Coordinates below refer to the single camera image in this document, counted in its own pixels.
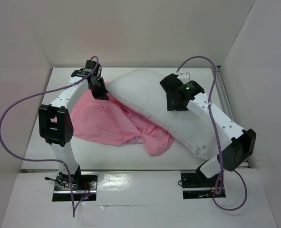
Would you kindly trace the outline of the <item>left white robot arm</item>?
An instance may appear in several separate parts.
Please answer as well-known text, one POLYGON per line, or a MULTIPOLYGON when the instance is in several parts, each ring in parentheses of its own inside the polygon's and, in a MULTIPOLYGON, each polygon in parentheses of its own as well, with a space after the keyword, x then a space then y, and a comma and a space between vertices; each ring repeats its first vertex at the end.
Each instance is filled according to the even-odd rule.
POLYGON ((82 178, 70 142, 74 133, 70 114, 85 92, 90 92, 96 100, 109 99, 101 71, 98 58, 92 57, 84 68, 71 74, 68 85, 55 100, 39 107, 39 134, 50 145, 56 159, 65 163, 59 166, 59 181, 72 190, 81 186, 82 178))

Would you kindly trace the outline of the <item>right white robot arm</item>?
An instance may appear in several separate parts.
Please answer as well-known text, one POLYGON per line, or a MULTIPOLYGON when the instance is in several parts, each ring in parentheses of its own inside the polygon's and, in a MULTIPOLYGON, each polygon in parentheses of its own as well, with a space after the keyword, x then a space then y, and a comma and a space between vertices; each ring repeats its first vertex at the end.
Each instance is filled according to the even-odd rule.
POLYGON ((204 89, 191 80, 184 84, 170 74, 160 82, 166 93, 169 111, 189 110, 212 127, 218 154, 199 166, 195 180, 207 186, 222 171, 234 171, 252 154, 256 141, 253 129, 245 130, 212 103, 204 89))

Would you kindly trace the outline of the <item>white pillow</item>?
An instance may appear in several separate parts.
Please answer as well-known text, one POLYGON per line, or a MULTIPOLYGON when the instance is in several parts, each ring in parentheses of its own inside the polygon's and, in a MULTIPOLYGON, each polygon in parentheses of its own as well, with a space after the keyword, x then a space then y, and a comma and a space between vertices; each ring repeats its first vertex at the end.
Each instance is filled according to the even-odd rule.
POLYGON ((218 154, 212 123, 205 123, 193 112, 168 111, 166 93, 160 85, 163 75, 136 69, 107 85, 116 100, 167 130, 190 152, 209 160, 218 154))

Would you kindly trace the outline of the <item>pink pillowcase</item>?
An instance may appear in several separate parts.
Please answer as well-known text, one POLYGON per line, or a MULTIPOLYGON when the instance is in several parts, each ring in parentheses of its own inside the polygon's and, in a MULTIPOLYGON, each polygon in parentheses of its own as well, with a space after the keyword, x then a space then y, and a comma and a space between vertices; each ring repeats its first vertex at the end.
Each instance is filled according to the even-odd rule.
POLYGON ((96 100, 85 92, 72 109, 74 136, 100 144, 143 144, 149 156, 170 149, 174 137, 166 130, 126 107, 114 97, 96 100))

